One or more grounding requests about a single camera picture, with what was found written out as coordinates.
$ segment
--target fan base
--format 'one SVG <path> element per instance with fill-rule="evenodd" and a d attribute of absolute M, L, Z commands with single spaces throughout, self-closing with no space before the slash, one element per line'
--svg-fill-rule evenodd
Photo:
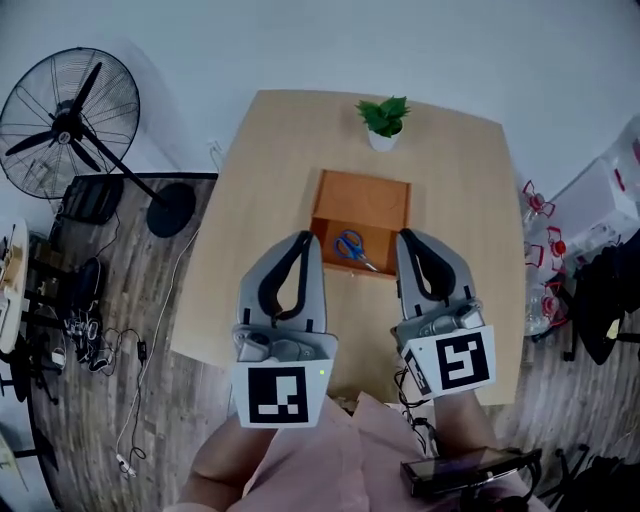
<path fill-rule="evenodd" d="M 196 209 L 196 195 L 186 183 L 173 183 L 158 192 L 167 203 L 161 206 L 153 200 L 147 210 L 147 226 L 159 238 L 178 234 L 189 223 Z"/>

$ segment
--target potted plant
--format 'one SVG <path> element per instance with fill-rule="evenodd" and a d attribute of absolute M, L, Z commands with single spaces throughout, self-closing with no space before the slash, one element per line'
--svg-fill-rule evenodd
<path fill-rule="evenodd" d="M 407 97 L 391 96 L 379 105 L 371 101 L 360 101 L 356 105 L 369 129 L 369 142 L 376 151 L 389 151 L 393 148 L 402 131 L 402 118 L 410 109 L 406 106 Z"/>

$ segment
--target electric fan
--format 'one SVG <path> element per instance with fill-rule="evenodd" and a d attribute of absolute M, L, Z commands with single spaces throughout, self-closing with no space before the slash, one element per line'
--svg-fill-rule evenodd
<path fill-rule="evenodd" d="M 0 114 L 0 165 L 16 187 L 44 199 L 63 197 L 76 176 L 117 167 L 152 198 L 147 225 L 167 238 L 189 222 L 195 194 L 184 183 L 156 193 L 122 163 L 139 120 L 138 88 L 118 59 L 65 50 L 36 64 L 11 91 Z"/>

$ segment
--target scissors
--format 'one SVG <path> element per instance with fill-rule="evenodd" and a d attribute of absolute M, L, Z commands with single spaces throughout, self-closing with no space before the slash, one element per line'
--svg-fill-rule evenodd
<path fill-rule="evenodd" d="M 347 229 L 340 233 L 340 236 L 336 238 L 336 241 L 333 244 L 333 248 L 336 251 L 336 254 L 341 258 L 361 261 L 370 270 L 373 270 L 374 272 L 380 272 L 364 255 L 364 248 L 362 247 L 362 237 L 355 231 Z"/>

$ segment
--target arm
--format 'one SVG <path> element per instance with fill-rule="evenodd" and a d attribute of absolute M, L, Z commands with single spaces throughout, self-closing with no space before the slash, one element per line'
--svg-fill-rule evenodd
<path fill-rule="evenodd" d="M 473 391 L 437 397 L 433 402 L 442 455 L 455 457 L 485 446 L 498 448 L 493 427 Z"/>
<path fill-rule="evenodd" d="M 276 432 L 242 428 L 237 415 L 229 418 L 198 450 L 178 501 L 227 510 L 242 498 Z"/>

